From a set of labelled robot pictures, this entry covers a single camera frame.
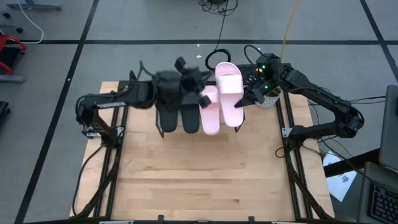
cable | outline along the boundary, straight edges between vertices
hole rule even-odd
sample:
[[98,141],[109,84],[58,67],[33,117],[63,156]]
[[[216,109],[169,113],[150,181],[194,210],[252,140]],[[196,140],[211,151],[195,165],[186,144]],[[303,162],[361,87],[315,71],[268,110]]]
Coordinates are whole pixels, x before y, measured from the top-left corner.
[[284,148],[284,147],[282,146],[282,147],[279,147],[279,148],[277,148],[277,149],[275,150],[275,156],[278,157],[279,159],[285,157],[285,155],[283,155],[283,156],[278,156],[278,151],[279,151],[280,149],[283,149],[283,148]]
[[385,98],[386,96],[374,96],[374,97],[367,97],[367,98],[360,98],[357,100],[350,100],[350,102],[358,102],[358,101],[362,101],[362,100],[375,100],[375,99],[381,99],[381,98]]
[[280,52],[280,60],[282,60],[283,57],[284,57],[286,37],[287,37],[287,34],[289,33],[289,29],[290,29],[290,26],[292,25],[292,21],[293,21],[294,15],[296,14],[296,10],[297,10],[297,6],[298,5],[299,5],[299,0],[296,0],[296,4],[294,5],[294,8],[293,8],[293,13],[290,16],[289,23],[287,24],[287,27],[286,27],[286,31],[285,31],[285,35],[284,35],[284,41],[282,43],[282,51]]
[[263,57],[265,57],[265,58],[277,58],[277,59],[279,59],[280,60],[280,58],[278,57],[278,56],[273,56],[273,57],[270,57],[270,56],[266,56],[264,53],[262,53],[257,47],[255,47],[255,46],[253,46],[253,45],[251,45],[251,44],[247,44],[246,46],[244,46],[244,48],[243,48],[243,53],[244,53],[244,56],[246,57],[246,59],[249,61],[249,63],[251,64],[251,65],[254,65],[253,64],[253,62],[250,60],[250,58],[249,58],[249,56],[248,56],[248,53],[247,53],[247,48],[248,47],[251,47],[251,48],[253,48],[254,50],[256,50],[256,52],[258,52],[261,56],[263,56]]
[[212,14],[220,14],[223,16],[230,16],[235,9],[238,7],[238,2],[239,0],[235,0],[236,4],[235,7],[232,7],[231,9],[228,9],[228,5],[222,10],[220,10],[220,7],[227,2],[228,0],[198,0],[198,4],[201,6],[201,9],[203,12],[209,12]]
[[38,25],[36,25],[33,21],[31,21],[31,19],[29,19],[29,17],[27,17],[27,15],[25,14],[25,12],[24,12],[19,0],[17,0],[17,2],[18,2],[18,5],[19,5],[19,8],[21,9],[21,11],[22,11],[23,15],[26,17],[26,19],[29,20],[29,22],[32,23],[33,26],[36,26],[36,28],[38,28],[39,31],[41,31],[41,33],[42,33],[42,38],[40,38],[39,41],[36,41],[36,42],[23,42],[23,44],[39,44],[39,43],[41,43],[43,41],[43,38],[44,38],[43,30]]
[[[313,108],[314,108],[314,110],[315,110],[315,114],[317,115],[317,120],[318,120],[318,124],[319,124],[319,115],[318,115],[318,111],[317,111],[316,107],[314,107],[314,105],[312,105],[312,106],[313,106]],[[331,140],[334,141],[334,142],[337,142],[341,147],[343,147],[343,149],[344,149],[351,157],[353,157],[353,155],[351,155],[351,154],[348,152],[347,148],[345,148],[340,142],[334,140],[333,138],[328,138],[328,139],[325,139],[325,140],[324,140],[324,139],[322,139],[322,137],[320,137],[321,142],[322,142],[331,152],[333,152],[333,153],[335,154],[334,156],[340,157],[340,159],[344,160],[353,170],[355,170],[355,172],[361,174],[363,177],[367,178],[369,181],[371,181],[371,182],[376,182],[376,181],[372,180],[370,177],[368,177],[367,175],[365,175],[364,173],[362,173],[360,170],[358,170],[349,160],[347,160],[347,158],[343,157],[341,154],[339,154],[339,153],[337,153],[335,150],[333,150],[333,149],[326,143],[326,140],[329,140],[329,139],[331,139]]]
[[[385,98],[386,96],[374,96],[374,97],[367,97],[367,98],[360,98],[360,99],[355,99],[355,100],[349,100],[349,102],[351,103],[351,104],[373,104],[373,103],[382,103],[382,102],[385,102],[385,100],[384,101],[377,101],[377,102],[369,102],[369,103],[358,103],[359,101],[363,101],[363,100],[375,100],[375,99],[381,99],[381,98]],[[319,104],[316,104],[316,103],[311,103],[310,102],[310,105],[313,105],[313,106],[320,106]]]
[[336,154],[338,157],[340,157],[342,160],[344,160],[353,170],[355,170],[355,172],[361,174],[363,177],[367,178],[370,182],[376,182],[374,181],[372,178],[368,177],[367,175],[365,175],[364,173],[362,173],[360,170],[358,170],[349,160],[347,160],[347,158],[343,157],[341,154],[339,154],[338,152],[336,152],[335,150],[333,150],[322,138],[320,138],[322,143],[330,150],[332,151],[334,154]]
[[354,105],[363,105],[363,104],[375,104],[375,103],[383,103],[383,102],[386,102],[385,100],[382,100],[382,101],[377,101],[377,102],[369,102],[369,103],[352,103],[352,104],[354,104]]
[[[303,146],[303,147],[306,148],[306,149],[309,149],[309,150],[312,150],[312,151],[316,152],[317,154],[319,154],[319,156],[322,156],[322,155],[320,154],[320,152],[316,151],[315,149],[311,149],[311,148],[309,148],[309,147],[307,147],[307,146]],[[322,151],[321,149],[319,149],[319,151],[321,151],[321,152],[324,153],[324,154],[329,154],[329,155],[335,156],[334,154],[329,153],[329,152]]]
[[[229,0],[226,0],[226,7],[225,7],[225,8],[228,7],[228,2],[229,2]],[[224,16],[223,16],[223,22],[221,23],[220,35],[218,36],[218,41],[217,41],[216,48],[214,48],[214,50],[213,50],[210,54],[208,54],[207,57],[206,57],[206,59],[205,59],[206,68],[209,69],[210,71],[213,71],[213,72],[214,72],[216,69],[215,69],[215,68],[211,68],[211,67],[209,66],[209,59],[210,59],[211,56],[213,56],[213,54],[218,53],[218,52],[224,53],[224,54],[226,54],[226,56],[228,57],[227,62],[231,62],[231,52],[229,52],[229,50],[227,50],[227,49],[218,49],[218,50],[217,50],[217,48],[218,48],[218,46],[219,46],[219,44],[220,44],[221,35],[222,35],[222,33],[223,33],[223,27],[224,27],[225,17],[226,17],[226,14],[224,14]]]
[[94,152],[92,153],[92,155],[89,156],[89,157],[86,159],[86,161],[83,163],[83,165],[82,165],[82,167],[81,167],[81,169],[80,169],[79,176],[78,176],[78,179],[77,179],[77,185],[76,185],[76,189],[75,189],[75,194],[73,195],[73,201],[72,201],[72,212],[73,212],[74,216],[77,216],[77,212],[76,212],[76,209],[75,209],[75,202],[76,202],[76,196],[77,196],[77,192],[78,192],[78,190],[79,190],[80,179],[81,179],[81,175],[82,175],[82,173],[83,173],[83,170],[84,170],[85,166],[87,165],[87,162],[88,162],[93,156],[95,156],[95,155],[100,151],[100,149],[102,149],[103,147],[104,147],[104,146],[101,145],[96,151],[94,151]]
[[349,151],[347,150],[347,148],[345,148],[344,145],[342,145],[342,143],[340,143],[340,142],[338,142],[338,141],[336,141],[336,140],[334,140],[334,139],[330,139],[330,140],[332,140],[332,141],[334,141],[335,143],[339,144],[339,145],[347,152],[348,155],[350,155],[351,157],[354,157],[351,153],[349,153]]

concrete floor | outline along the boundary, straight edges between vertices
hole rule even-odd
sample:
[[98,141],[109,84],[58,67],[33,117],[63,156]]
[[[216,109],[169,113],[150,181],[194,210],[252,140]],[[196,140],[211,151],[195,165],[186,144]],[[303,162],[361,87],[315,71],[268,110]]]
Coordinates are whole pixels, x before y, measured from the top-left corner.
[[[126,80],[130,70],[143,60],[151,71],[173,69],[174,60],[183,56],[187,65],[205,69],[205,57],[215,47],[206,40],[216,40],[222,16],[203,12],[197,1],[186,0],[99,0],[87,40],[161,40],[151,44],[123,42],[85,44],[73,78],[66,80],[78,40],[83,33],[93,3],[97,0],[63,1],[62,11],[31,10],[27,15],[45,32],[41,45],[30,45],[15,74],[25,76],[22,85],[0,83],[0,101],[11,105],[12,113],[0,129],[0,222],[13,223],[32,175],[45,135],[50,126],[63,85],[70,83],[42,173],[32,197],[25,222],[67,218],[86,138],[75,122],[75,100],[98,92],[101,82]],[[245,0],[225,20],[222,39],[239,44],[221,44],[232,54],[232,62],[247,63],[243,55],[250,40],[282,40],[294,0]],[[398,40],[395,0],[366,0],[384,40]],[[25,29],[21,39],[34,40],[40,33],[21,12],[12,11],[0,1],[0,9],[11,13],[14,23]],[[287,45],[285,62],[309,79],[346,99],[384,95],[386,86],[397,84],[386,56],[378,42],[348,45],[346,40],[377,40],[360,1],[301,0],[290,30],[289,40],[340,40],[321,44]],[[172,44],[163,40],[185,40]],[[280,54],[280,45],[256,44],[263,52]],[[398,46],[389,45],[398,59]],[[225,60],[215,55],[211,64]],[[338,139],[352,155],[379,147],[384,105],[358,105],[366,124],[354,139]],[[319,109],[320,122],[332,114]],[[347,153],[330,142],[338,152]],[[343,203],[333,201],[339,217],[356,216],[361,178],[357,177]]]

wooden tabletop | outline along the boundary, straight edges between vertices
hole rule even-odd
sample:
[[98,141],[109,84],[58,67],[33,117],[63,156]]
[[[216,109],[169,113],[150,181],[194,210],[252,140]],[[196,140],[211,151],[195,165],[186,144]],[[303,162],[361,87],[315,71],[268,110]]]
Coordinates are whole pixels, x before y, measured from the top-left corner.
[[[103,82],[101,93],[116,91],[117,87],[118,82]],[[307,99],[290,95],[290,100],[295,124],[311,126]],[[294,220],[285,161],[275,156],[275,150],[282,146],[276,108],[254,105],[244,110],[246,120],[238,133],[224,124],[216,136],[207,136],[202,130],[186,134],[178,127],[162,139],[155,127],[154,108],[130,108],[112,219],[156,220],[164,215],[165,220],[246,221],[248,216],[256,221]],[[100,111],[108,124],[112,113],[112,109]],[[99,145],[100,139],[88,140],[84,160]],[[318,150],[313,139],[304,145]],[[98,188],[104,152],[95,155],[83,172],[77,211]],[[301,155],[309,191],[334,216],[320,156],[305,148]],[[305,217],[302,196],[297,192]]]

metal bracket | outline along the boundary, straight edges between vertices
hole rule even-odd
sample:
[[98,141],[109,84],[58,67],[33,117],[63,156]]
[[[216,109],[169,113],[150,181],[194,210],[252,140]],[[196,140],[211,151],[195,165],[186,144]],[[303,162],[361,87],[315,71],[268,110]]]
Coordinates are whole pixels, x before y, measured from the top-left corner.
[[122,126],[116,127],[116,130],[118,130],[119,138],[124,135],[124,133],[122,133],[124,131],[124,127],[122,127]]
[[290,135],[291,131],[292,131],[292,128],[282,128],[282,136],[284,138],[287,138]]

wire bundle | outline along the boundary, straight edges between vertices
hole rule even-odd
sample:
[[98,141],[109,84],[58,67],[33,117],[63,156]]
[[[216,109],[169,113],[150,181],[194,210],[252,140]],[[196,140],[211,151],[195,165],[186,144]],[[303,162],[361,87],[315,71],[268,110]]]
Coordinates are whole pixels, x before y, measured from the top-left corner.
[[198,0],[198,4],[201,6],[203,12],[230,16],[238,7],[238,1],[235,0],[236,4],[231,9],[228,9],[228,5],[225,8],[222,7],[228,0]]

